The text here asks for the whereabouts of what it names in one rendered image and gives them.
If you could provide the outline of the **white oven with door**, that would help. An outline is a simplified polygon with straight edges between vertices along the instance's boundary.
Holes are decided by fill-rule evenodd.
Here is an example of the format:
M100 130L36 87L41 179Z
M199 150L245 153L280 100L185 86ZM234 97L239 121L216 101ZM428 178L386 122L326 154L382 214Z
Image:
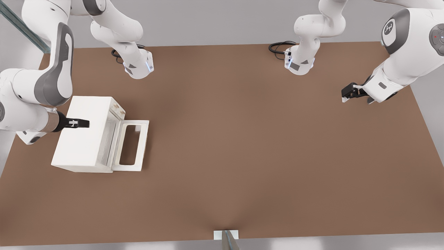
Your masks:
M138 172L142 169L149 121L125 120L125 110L112 97L75 95L67 116L78 118L77 128L64 128L51 165L71 172ZM120 163L128 126L139 132L135 163Z

